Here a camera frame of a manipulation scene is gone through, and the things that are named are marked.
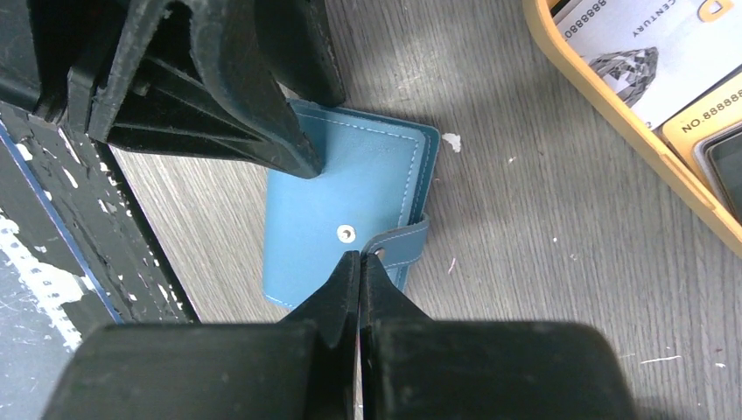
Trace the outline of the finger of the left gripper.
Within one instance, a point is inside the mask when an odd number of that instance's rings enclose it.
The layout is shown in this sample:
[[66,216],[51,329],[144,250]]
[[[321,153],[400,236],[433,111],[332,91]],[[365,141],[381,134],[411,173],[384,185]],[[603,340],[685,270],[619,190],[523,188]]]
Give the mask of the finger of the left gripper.
[[257,0],[259,45],[276,80],[325,107],[346,100],[324,0]]
[[321,173],[261,51],[255,1],[101,1],[86,13],[96,31],[68,74],[73,133],[127,151]]

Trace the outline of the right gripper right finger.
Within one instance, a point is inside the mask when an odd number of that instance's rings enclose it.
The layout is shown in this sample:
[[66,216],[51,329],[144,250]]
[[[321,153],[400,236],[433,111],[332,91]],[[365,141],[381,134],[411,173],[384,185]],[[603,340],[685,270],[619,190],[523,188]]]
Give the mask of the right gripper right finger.
[[591,326],[435,320],[381,261],[360,269],[367,419],[635,419],[619,361]]

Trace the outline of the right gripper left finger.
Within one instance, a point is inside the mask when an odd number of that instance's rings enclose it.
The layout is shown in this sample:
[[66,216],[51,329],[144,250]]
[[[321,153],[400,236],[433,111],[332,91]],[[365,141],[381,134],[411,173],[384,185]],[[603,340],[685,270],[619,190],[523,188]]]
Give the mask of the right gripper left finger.
[[85,339],[46,419],[350,419],[361,257],[274,324],[108,325]]

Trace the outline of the blue leather card holder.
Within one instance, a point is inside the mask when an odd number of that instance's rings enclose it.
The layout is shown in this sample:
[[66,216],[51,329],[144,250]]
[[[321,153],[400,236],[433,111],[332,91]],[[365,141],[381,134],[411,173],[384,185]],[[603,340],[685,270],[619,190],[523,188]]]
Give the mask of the blue leather card holder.
[[403,289],[428,234],[424,206],[439,131],[303,100],[290,105],[325,166],[312,179],[268,173],[263,295],[295,308],[326,282],[344,253],[355,250],[377,254]]

